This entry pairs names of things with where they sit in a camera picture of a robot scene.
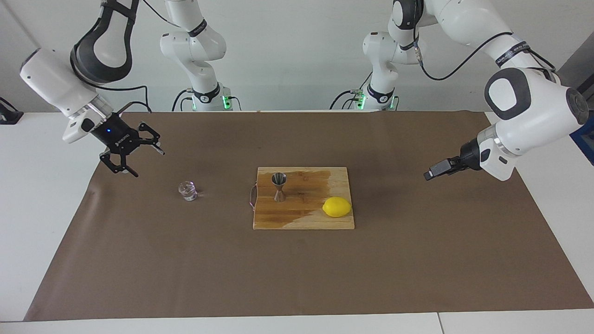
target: clear glass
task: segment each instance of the clear glass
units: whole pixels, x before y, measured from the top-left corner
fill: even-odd
[[[196,186],[192,181],[184,181],[180,183],[178,190],[186,201],[193,201],[198,197],[198,191],[196,191]]]

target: white wall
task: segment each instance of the white wall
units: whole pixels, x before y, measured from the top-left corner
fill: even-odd
[[[0,0],[45,48],[67,53],[90,28],[99,0]],[[149,0],[166,15],[162,0]],[[362,53],[365,35],[385,30],[391,1],[200,0],[208,23],[228,44],[228,54],[213,62],[218,78],[242,100],[244,109],[325,109],[344,90],[357,88],[371,70]],[[592,0],[497,0],[500,14],[514,31],[560,67],[594,30]],[[0,29],[0,95],[25,111],[49,110],[23,84],[17,71],[32,47],[18,26],[5,19]],[[189,85],[183,71],[159,51],[159,37],[174,27],[140,4],[132,35],[134,68],[113,86],[148,84],[155,110],[170,108],[176,93]],[[447,74],[470,49],[450,41],[438,26],[421,30],[428,42],[425,63],[433,75]],[[458,75],[442,83],[425,78],[416,65],[400,66],[397,93],[401,109],[485,110],[484,85],[497,70],[480,54]],[[115,106],[141,92],[105,93]]]

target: green indicator light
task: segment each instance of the green indicator light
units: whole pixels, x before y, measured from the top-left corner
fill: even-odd
[[[359,110],[363,110],[363,108],[365,107],[365,100],[367,100],[367,96],[363,95],[360,99],[359,99],[359,104],[357,104],[357,108],[359,108]]]
[[[226,96],[223,96],[223,107],[225,109],[231,108],[231,103],[229,102],[229,98]]]

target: blue panel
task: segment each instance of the blue panel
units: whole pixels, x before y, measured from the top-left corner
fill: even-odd
[[[594,166],[594,117],[591,116],[581,129],[572,133],[571,138]]]

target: black cable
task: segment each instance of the black cable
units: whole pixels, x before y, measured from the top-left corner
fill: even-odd
[[[544,65],[542,65],[541,61],[540,61],[540,60],[538,60],[538,58],[537,58],[536,56],[532,55],[532,58],[534,58],[534,60],[536,61],[536,63],[537,63],[537,64],[538,64],[538,66],[539,66],[539,67],[537,67],[537,68],[536,68],[536,67],[532,67],[532,69],[534,69],[534,70],[540,70],[540,69],[542,69],[542,68],[545,68],[545,66],[544,66]]]
[[[191,97],[185,97],[182,99],[182,101],[179,103],[179,110],[184,111],[184,101],[190,100],[192,101]]]
[[[332,104],[330,105],[330,110],[332,110],[332,108],[334,108],[334,105],[336,104],[338,99],[340,99],[341,97],[343,97],[344,95],[347,95],[347,94],[350,94],[350,90],[345,90],[344,92],[342,92],[341,94],[336,96],[336,98],[334,99],[334,101],[332,101]]]
[[[73,51],[75,54],[76,54],[76,51],[78,50],[78,47],[80,46],[80,43],[83,41],[83,39],[85,37],[87,37],[91,32],[93,32],[93,30],[95,30],[95,28],[97,28],[100,21],[101,21],[101,18],[98,18],[97,21],[95,22],[95,24],[93,25],[93,27],[89,31],[87,31],[87,33],[84,34],[84,36],[74,45]],[[78,71],[76,70],[76,66],[74,66],[74,60],[72,60],[72,57],[70,57],[70,67],[72,68],[74,75],[76,75],[80,81],[88,84],[91,87],[97,88],[97,89],[108,90],[108,91],[112,91],[112,92],[129,92],[131,90],[144,89],[144,100],[146,103],[147,110],[148,110],[148,112],[152,112],[151,108],[149,107],[149,88],[147,86],[138,86],[138,87],[130,87],[130,88],[102,87],[102,86],[98,86],[94,83],[89,82],[82,75],[80,75],[78,73]]]
[[[167,20],[166,18],[164,18],[164,17],[163,17],[161,14],[159,14],[159,12],[158,12],[156,9],[154,9],[154,8],[153,8],[153,6],[151,6],[147,0],[143,0],[143,2],[144,2],[144,3],[145,3],[145,4],[146,4],[146,5],[147,5],[147,6],[148,6],[148,7],[149,7],[149,8],[150,8],[150,9],[151,9],[151,10],[152,10],[152,11],[153,11],[155,14],[157,14],[157,16],[161,18],[161,20],[163,20],[163,21],[165,21],[165,22],[167,22],[167,23],[171,24],[171,25],[172,25],[172,26],[174,26],[174,27],[180,28],[180,26],[178,26],[177,24],[175,24],[175,23],[173,23],[173,22],[170,22],[169,20]]]
[[[118,112],[116,112],[116,114],[120,115],[121,113],[126,111],[126,109],[130,108],[130,106],[132,106],[132,105],[141,105],[141,106],[147,107],[147,109],[149,108],[149,106],[147,106],[147,104],[144,102],[132,101],[132,102],[128,102],[128,104],[126,104],[122,109],[120,109]]]
[[[237,104],[239,104],[239,111],[243,111],[243,109],[241,109],[241,101],[236,96],[229,96],[229,100],[233,99],[237,100]]]
[[[396,96],[395,99],[398,99],[398,102],[396,103],[396,107],[394,108],[394,111],[398,111],[398,106],[400,105],[400,96]]]
[[[345,106],[346,106],[346,104],[347,104],[347,103],[349,103],[349,101],[350,101],[350,103],[351,103],[351,105],[352,105],[353,101],[358,101],[358,99],[348,99],[348,100],[346,100],[346,101],[344,102],[344,104],[342,105],[342,108],[341,108],[341,109],[343,109],[343,110],[344,110],[344,109],[345,109]]]
[[[6,101],[3,97],[0,97],[0,101],[4,102],[7,106],[9,106],[10,108],[13,108],[14,111],[18,112],[17,108],[15,108],[12,104],[10,104],[9,101]]]
[[[173,106],[171,107],[172,112],[175,111],[175,106],[178,105],[179,98],[182,97],[182,95],[187,92],[188,92],[188,90],[184,89],[183,91],[179,92],[179,94],[175,97],[175,100],[173,101]]]
[[[442,78],[435,78],[432,77],[429,73],[427,73],[427,70],[425,69],[425,65],[423,64],[423,60],[419,61],[419,65],[421,65],[421,69],[423,70],[423,73],[425,73],[425,75],[435,81],[443,81],[446,80],[448,78],[450,78],[452,75],[454,75],[456,72],[458,72],[459,69],[462,68],[462,66],[466,65],[466,63],[472,59],[472,57],[474,57],[482,48],[485,47],[485,45],[487,45],[488,43],[490,43],[492,40],[501,37],[503,35],[512,35],[513,33],[510,31],[506,31],[503,33],[498,33],[495,36],[489,38],[488,40],[486,40],[483,44],[481,44],[478,48],[476,48],[476,50],[474,50],[468,57],[466,57],[466,59],[464,59],[464,61],[462,63],[460,63],[460,65],[458,65],[458,67],[456,67],[456,69],[454,71],[452,71],[450,74],[446,75],[445,77]]]
[[[363,86],[365,86],[365,83],[367,82],[367,80],[369,80],[369,78],[371,78],[371,74],[373,74],[373,71],[369,72],[369,75],[367,76],[367,78],[365,79],[365,81],[363,81],[363,83],[361,84],[361,86],[359,87],[359,90],[363,89]],[[349,108],[353,105],[353,101],[351,100],[349,103]]]
[[[542,60],[543,62],[545,62],[545,64],[547,66],[549,66],[551,68],[551,71],[553,72],[557,72],[557,68],[555,67],[555,65],[551,64],[551,62],[549,62],[548,60],[546,60],[543,56],[539,55],[538,53],[536,53],[536,51],[529,49],[529,52],[533,55],[536,56],[538,59]]]
[[[420,55],[420,50],[421,50],[421,49],[419,49],[419,39],[416,37],[416,24],[417,24],[417,22],[416,22],[416,12],[417,12],[418,6],[419,6],[419,0],[415,0],[415,9],[414,9],[414,11],[413,11],[413,40],[414,40],[414,42],[413,42],[413,43],[414,43],[414,45],[415,45],[415,49],[418,49],[418,50],[419,50],[419,54],[417,55],[417,57],[419,57],[419,55]],[[512,33],[512,32],[510,32],[510,31],[505,31],[505,32],[502,32],[502,33],[498,33],[498,34],[496,34],[495,36],[493,36],[493,37],[489,38],[489,39],[488,39],[488,40],[486,40],[486,41],[485,41],[483,44],[481,44],[481,45],[480,45],[480,46],[479,46],[479,47],[478,47],[476,50],[474,50],[474,51],[473,51],[473,52],[472,52],[472,53],[471,53],[471,54],[470,54],[470,55],[469,55],[469,56],[468,56],[468,57],[467,57],[467,58],[466,58],[466,59],[465,59],[465,60],[464,60],[464,61],[463,61],[463,62],[462,62],[462,63],[461,63],[461,64],[460,64],[458,67],[456,67],[456,69],[455,69],[454,71],[452,71],[450,74],[446,75],[446,76],[445,76],[445,77],[443,77],[443,78],[435,78],[435,77],[432,77],[432,76],[431,76],[429,73],[427,73],[427,70],[425,69],[425,65],[423,64],[423,59],[422,59],[422,56],[421,56],[421,58],[419,59],[419,65],[421,66],[421,69],[423,70],[423,73],[425,73],[425,75],[426,75],[428,78],[430,78],[430,79],[432,79],[432,80],[435,80],[435,81],[443,81],[443,80],[445,80],[445,79],[448,79],[448,78],[449,78],[449,77],[451,77],[452,75],[454,75],[456,72],[458,72],[458,70],[459,70],[459,69],[461,69],[461,68],[462,68],[462,66],[464,66],[464,65],[465,65],[465,64],[466,64],[466,63],[467,63],[467,62],[468,62],[468,61],[469,61],[469,60],[470,60],[472,57],[474,57],[474,56],[475,56],[475,55],[476,55],[476,54],[477,54],[477,53],[478,53],[478,52],[479,52],[479,51],[480,51],[482,48],[484,48],[484,47],[485,47],[485,45],[487,45],[489,42],[491,42],[492,40],[496,39],[497,37],[500,37],[500,36],[503,36],[503,35],[513,35],[513,33]],[[542,57],[540,57],[540,55],[537,55],[537,53],[536,53],[536,52],[535,52],[535,56],[537,56],[537,57],[539,57],[539,58],[543,59]]]

